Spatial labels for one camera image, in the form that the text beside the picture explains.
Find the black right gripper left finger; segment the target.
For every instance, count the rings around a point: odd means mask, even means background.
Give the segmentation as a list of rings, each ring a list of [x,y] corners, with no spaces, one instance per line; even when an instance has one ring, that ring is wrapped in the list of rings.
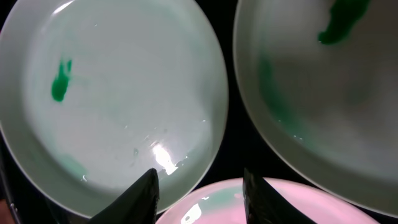
[[[159,179],[151,168],[88,224],[154,224],[158,201]]]

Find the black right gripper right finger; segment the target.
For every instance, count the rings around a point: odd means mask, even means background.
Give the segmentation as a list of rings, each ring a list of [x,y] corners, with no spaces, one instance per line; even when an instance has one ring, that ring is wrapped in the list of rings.
[[[247,224],[315,224],[264,178],[248,169],[244,170],[243,195]]]

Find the white plate green stain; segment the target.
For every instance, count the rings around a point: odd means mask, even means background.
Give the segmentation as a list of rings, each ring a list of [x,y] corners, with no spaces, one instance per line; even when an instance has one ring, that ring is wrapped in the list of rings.
[[[315,223],[377,221],[353,205],[314,187],[282,179],[266,179],[290,204]],[[246,223],[243,180],[230,179],[207,185],[168,209],[156,224]]]

